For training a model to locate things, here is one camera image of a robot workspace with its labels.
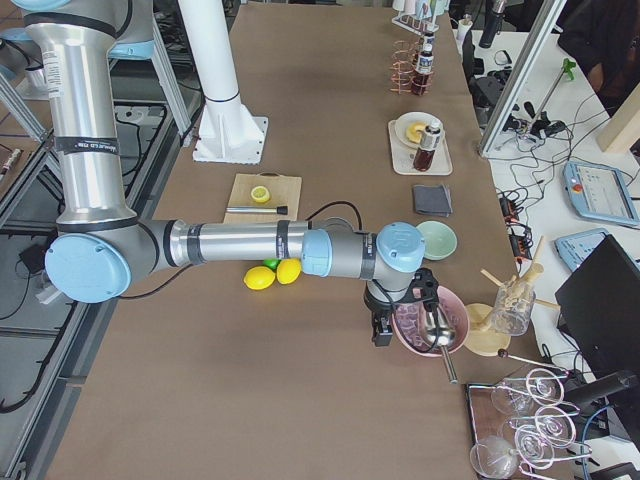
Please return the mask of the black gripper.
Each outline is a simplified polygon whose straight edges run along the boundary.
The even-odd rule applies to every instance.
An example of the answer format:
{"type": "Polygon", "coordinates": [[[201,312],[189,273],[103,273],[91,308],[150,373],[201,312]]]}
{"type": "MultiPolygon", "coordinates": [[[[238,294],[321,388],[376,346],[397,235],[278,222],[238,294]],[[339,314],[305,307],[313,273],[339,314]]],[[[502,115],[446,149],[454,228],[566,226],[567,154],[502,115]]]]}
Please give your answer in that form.
{"type": "Polygon", "coordinates": [[[429,347],[435,347],[435,340],[428,340],[427,333],[440,333],[439,297],[437,289],[439,283],[432,271],[426,267],[419,268],[404,296],[394,300],[389,290],[386,290],[378,280],[367,282],[364,291],[364,302],[371,312],[372,342],[376,347],[386,347],[393,337],[392,320],[401,306],[418,305],[425,310],[425,319],[418,321],[419,327],[424,327],[421,337],[427,341],[429,347]]]}

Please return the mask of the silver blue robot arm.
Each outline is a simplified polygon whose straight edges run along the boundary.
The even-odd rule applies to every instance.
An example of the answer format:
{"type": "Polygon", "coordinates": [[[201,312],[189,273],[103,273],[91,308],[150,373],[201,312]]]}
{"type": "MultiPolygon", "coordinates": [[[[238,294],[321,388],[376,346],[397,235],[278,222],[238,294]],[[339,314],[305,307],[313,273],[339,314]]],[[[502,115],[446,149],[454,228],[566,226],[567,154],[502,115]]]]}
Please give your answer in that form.
{"type": "Polygon", "coordinates": [[[141,220],[125,200],[113,109],[111,57],[149,58],[148,1],[23,1],[25,27],[41,50],[65,208],[45,270],[69,298],[101,303],[171,267],[218,260],[300,260],[306,274],[357,278],[372,314],[373,342],[388,344],[399,308],[421,303],[420,337],[445,331],[438,284],[423,267],[425,240],[404,222],[378,233],[342,220],[187,224],[141,220]]]}

